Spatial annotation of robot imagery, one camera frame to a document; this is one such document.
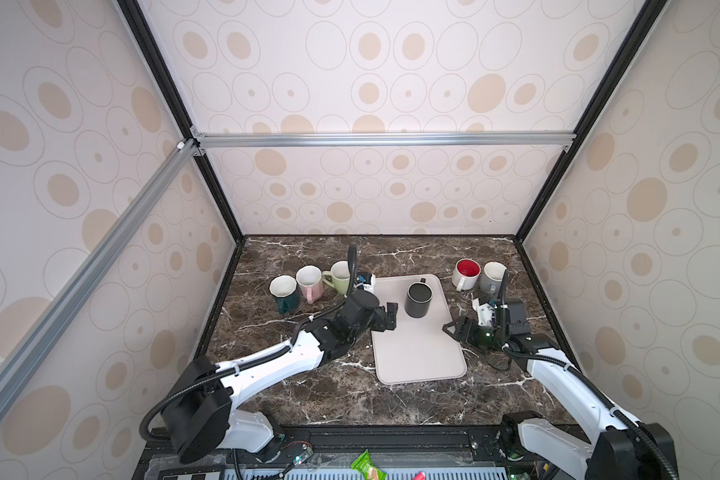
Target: black frame edge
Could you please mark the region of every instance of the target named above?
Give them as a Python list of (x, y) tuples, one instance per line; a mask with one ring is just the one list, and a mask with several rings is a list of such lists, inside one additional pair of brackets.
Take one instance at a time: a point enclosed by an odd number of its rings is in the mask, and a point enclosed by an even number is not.
[(536, 296), (539, 298), (539, 303), (541, 303), (541, 309), (544, 311), (544, 314), (547, 316), (547, 321), (552, 327), (552, 331), (554, 332), (557, 344), (560, 345), (560, 349), (568, 357), (568, 360), (570, 360), (570, 362), (573, 363), (577, 369), (581, 370), (581, 366), (576, 360), (574, 350), (570, 348), (568, 337), (565, 335), (563, 327), (560, 326), (560, 321), (557, 319), (557, 315), (555, 315), (554, 311), (552, 310), (552, 304), (547, 298), (547, 293), (544, 292), (544, 288), (539, 282), (539, 277), (536, 276), (536, 270), (534, 270), (534, 266), (531, 265), (528, 254), (525, 253), (525, 247), (523, 247), (523, 243), (517, 237), (514, 238), (514, 247), (518, 251), (520, 261), (523, 263), (523, 268), (525, 268), (525, 271), (528, 274), (530, 284), (533, 286), (534, 291), (536, 292)]
[[(168, 66), (163, 59), (163, 55), (160, 52), (160, 48), (155, 42), (155, 38), (152, 35), (149, 24), (146, 23), (146, 17), (137, 0), (117, 0), (117, 4), (120, 6), (120, 10), (128, 22), (128, 27), (136, 39), (136, 43), (139, 44), (141, 53), (144, 55), (147, 65), (150, 67), (150, 71), (157, 83), (157, 87), (163, 94), (163, 98), (168, 104), (173, 118), (176, 120), (176, 124), (179, 126), (179, 130), (184, 138), (193, 138), (192, 136), (192, 119), (189, 113), (186, 111), (186, 107), (181, 100), (179, 90), (176, 88), (176, 83), (173, 82), (173, 77), (170, 75)], [(227, 201), (226, 196), (222, 192), (221, 184), (216, 174), (213, 172), (211, 163), (205, 153), (202, 156), (195, 157), (195, 162), (198, 169), (202, 174), (202, 178), (205, 180), (208, 189), (213, 196), (216, 206), (219, 207), (224, 222), (232, 233), (232, 237), (235, 242), (242, 242), (244, 235), (240, 230), (240, 225), (237, 223), (230, 203)]]
[(221, 284), (219, 286), (219, 293), (216, 294), (216, 299), (213, 301), (213, 306), (211, 307), (211, 312), (208, 315), (208, 320), (206, 321), (205, 327), (202, 329), (202, 334), (200, 335), (200, 341), (197, 343), (194, 358), (205, 355), (208, 351), (208, 346), (210, 345), (211, 338), (213, 337), (213, 331), (216, 329), (216, 324), (219, 321), (221, 308), (224, 307), (226, 294), (230, 291), (232, 278), (235, 275), (235, 270), (237, 270), (237, 264), (240, 262), (240, 257), (242, 256), (242, 250), (246, 245), (246, 240), (247, 238), (243, 237), (242, 240), (237, 242), (235, 245), (235, 251), (232, 253), (230, 264), (226, 268), (224, 277), (222, 277)]
[(533, 228), (536, 220), (541, 216), (541, 212), (552, 197), (557, 185), (562, 181), (563, 176), (565, 176), (570, 162), (576, 157), (576, 153), (578, 153), (582, 144), (589, 136), (589, 132), (597, 122), (600, 113), (616, 90), (616, 86), (621, 82), (624, 73), (631, 65), (640, 46), (643, 44), (643, 40), (645, 40), (645, 37), (650, 32), (667, 2), (668, 0), (646, 0), (643, 4), (630, 30), (624, 37), (624, 41), (619, 47), (619, 51), (616, 53), (614, 60), (606, 70), (602, 82), (600, 82), (600, 85), (597, 87), (597, 90), (592, 96), (592, 100), (586, 106), (584, 114), (574, 129), (576, 139), (574, 139), (568, 151), (564, 150), (563, 153), (560, 154), (549, 177), (547, 177), (547, 180), (544, 182), (544, 186), (541, 187), (536, 200), (534, 200), (534, 204), (530, 207), (528, 214), (520, 225), (515, 235), (520, 243), (525, 241), (530, 229)]

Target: wall panel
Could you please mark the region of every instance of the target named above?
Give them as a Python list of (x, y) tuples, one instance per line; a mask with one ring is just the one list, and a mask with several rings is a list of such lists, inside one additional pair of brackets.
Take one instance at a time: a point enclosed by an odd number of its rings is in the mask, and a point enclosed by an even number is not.
[(720, 480), (720, 1), (664, 14), (525, 247), (588, 375)]
[(200, 131), (565, 130), (642, 0), (143, 0)]
[(131, 478), (233, 246), (190, 161), (0, 422), (0, 478)]
[(208, 151), (246, 234), (513, 234), (562, 146)]
[(0, 2), (0, 364), (177, 139), (108, 2)]

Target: pink mug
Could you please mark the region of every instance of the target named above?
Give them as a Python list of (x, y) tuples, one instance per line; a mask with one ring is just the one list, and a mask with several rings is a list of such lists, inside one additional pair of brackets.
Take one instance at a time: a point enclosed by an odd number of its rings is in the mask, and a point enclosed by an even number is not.
[(322, 296), (322, 271), (316, 266), (307, 265), (298, 269), (296, 282), (307, 303), (314, 303)]

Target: aluminum frame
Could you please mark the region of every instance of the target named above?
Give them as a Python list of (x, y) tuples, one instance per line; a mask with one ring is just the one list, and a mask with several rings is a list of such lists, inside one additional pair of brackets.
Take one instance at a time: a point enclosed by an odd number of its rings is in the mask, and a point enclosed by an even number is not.
[(571, 145), (572, 131), (416, 132), (380, 134), (196, 134), (200, 148), (378, 147), (415, 145)]
[(32, 331), (3, 362), (0, 367), (0, 420), (144, 224), (180, 169), (197, 152), (193, 139), (184, 140), (178, 146), (181, 149), (174, 150), (163, 162), (64, 289), (56, 295)]

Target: white tray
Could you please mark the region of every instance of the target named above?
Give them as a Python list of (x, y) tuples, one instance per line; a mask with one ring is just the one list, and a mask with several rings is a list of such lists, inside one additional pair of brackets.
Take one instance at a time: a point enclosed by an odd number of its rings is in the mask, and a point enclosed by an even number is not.
[[(422, 278), (432, 289), (432, 302), (427, 314), (415, 319), (405, 312), (405, 298), (408, 287)], [(376, 377), (381, 383), (457, 379), (467, 373), (461, 346), (443, 332), (443, 325), (452, 319), (439, 278), (432, 274), (376, 278), (374, 294), (382, 306), (398, 304), (397, 328), (372, 332)]]

